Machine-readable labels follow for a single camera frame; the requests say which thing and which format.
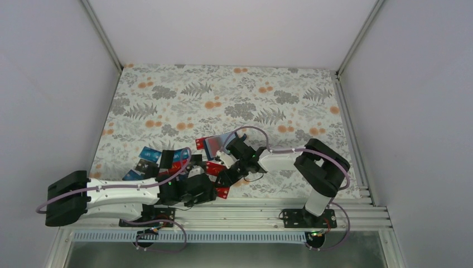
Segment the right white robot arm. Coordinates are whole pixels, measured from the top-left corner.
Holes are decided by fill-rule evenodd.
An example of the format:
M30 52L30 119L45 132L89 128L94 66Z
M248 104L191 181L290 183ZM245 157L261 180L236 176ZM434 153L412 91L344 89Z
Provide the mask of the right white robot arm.
M349 162L315 138L300 147L260 147L256 150L247 145L243 138L234 138L225 148L217 151L216 159L226 167L216 180L224 187L232 186L250 173L298 172L312 187L302 212L302 220L308 227L316 227L323 221L326 207L350 182Z

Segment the blue leather card holder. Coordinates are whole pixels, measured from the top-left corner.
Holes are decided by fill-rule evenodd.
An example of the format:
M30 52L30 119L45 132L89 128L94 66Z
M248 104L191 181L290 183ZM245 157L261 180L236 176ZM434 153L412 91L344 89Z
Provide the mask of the blue leather card holder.
M230 141L240 137L237 133L231 134L227 132L221 135L211 136L204 139L204 151L207 160L214 160L216 153L223 147L227 146Z

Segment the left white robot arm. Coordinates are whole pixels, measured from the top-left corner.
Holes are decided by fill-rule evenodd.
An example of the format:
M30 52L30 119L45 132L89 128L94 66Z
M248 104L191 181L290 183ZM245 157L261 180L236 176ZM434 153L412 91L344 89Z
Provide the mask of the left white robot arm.
M204 173L176 179L169 175L135 181L92 179L75 171L47 188L45 225L62 227L86 219L117 219L121 227L172 227L175 205L186 208L214 201L218 191Z

